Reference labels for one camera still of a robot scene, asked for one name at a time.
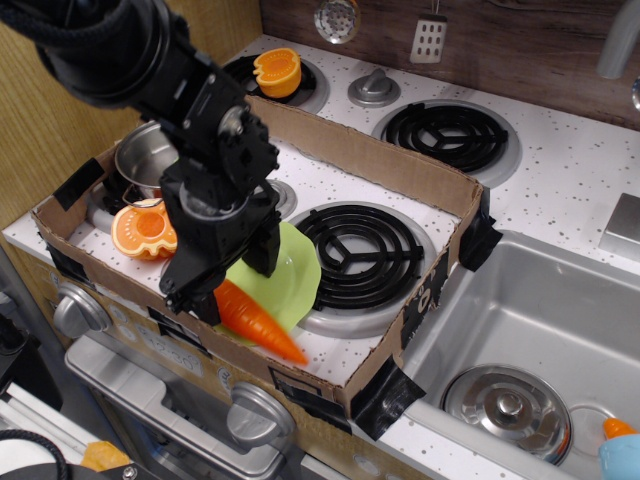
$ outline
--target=sink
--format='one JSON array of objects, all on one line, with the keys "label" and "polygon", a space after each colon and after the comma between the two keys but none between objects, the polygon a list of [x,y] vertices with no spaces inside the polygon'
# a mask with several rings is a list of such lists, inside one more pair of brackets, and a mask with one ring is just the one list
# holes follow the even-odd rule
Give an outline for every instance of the sink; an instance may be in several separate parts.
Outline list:
[{"label": "sink", "polygon": [[[407,415],[525,478],[550,478],[551,468],[564,478],[599,480],[603,420],[640,427],[640,277],[502,233],[477,272],[454,268],[440,308],[405,351],[404,372],[427,392]],[[452,382],[486,365],[525,371],[561,399],[571,437],[557,466],[443,415]]]}]

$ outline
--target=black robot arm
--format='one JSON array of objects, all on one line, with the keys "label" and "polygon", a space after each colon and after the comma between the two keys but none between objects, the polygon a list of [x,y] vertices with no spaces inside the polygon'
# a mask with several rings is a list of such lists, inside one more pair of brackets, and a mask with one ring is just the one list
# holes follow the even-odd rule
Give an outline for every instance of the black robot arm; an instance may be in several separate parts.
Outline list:
[{"label": "black robot arm", "polygon": [[167,306],[219,323],[213,290],[239,258],[271,275],[279,237],[277,168],[245,92],[189,41],[162,0],[0,0],[0,19],[37,46],[72,95],[133,107],[179,152],[160,185],[178,249],[160,281]]}]

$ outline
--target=orange carrot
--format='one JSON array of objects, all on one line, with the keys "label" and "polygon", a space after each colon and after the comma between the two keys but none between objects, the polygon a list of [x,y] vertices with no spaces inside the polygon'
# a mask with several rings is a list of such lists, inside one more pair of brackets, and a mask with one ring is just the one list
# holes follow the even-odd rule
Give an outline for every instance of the orange carrot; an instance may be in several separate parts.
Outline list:
[{"label": "orange carrot", "polygon": [[220,321],[234,333],[286,360],[306,365],[307,358],[284,329],[231,280],[215,289]]}]

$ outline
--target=faucet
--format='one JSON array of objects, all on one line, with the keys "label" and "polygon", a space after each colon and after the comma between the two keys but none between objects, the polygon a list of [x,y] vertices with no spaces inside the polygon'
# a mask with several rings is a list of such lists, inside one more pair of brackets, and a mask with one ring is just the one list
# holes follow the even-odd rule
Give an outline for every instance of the faucet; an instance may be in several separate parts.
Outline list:
[{"label": "faucet", "polygon": [[604,78],[620,78],[640,33],[640,0],[627,0],[616,15],[597,72]]}]

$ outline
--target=light green plate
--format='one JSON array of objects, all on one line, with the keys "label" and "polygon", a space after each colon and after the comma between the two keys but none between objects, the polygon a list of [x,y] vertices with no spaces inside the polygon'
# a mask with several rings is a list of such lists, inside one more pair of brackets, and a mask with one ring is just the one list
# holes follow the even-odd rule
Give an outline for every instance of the light green plate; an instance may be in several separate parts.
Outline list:
[{"label": "light green plate", "polygon": [[[270,278],[239,260],[227,278],[260,304],[289,332],[311,310],[320,284],[320,263],[313,242],[290,223],[280,223],[280,253]],[[235,338],[227,328],[216,328]]]}]

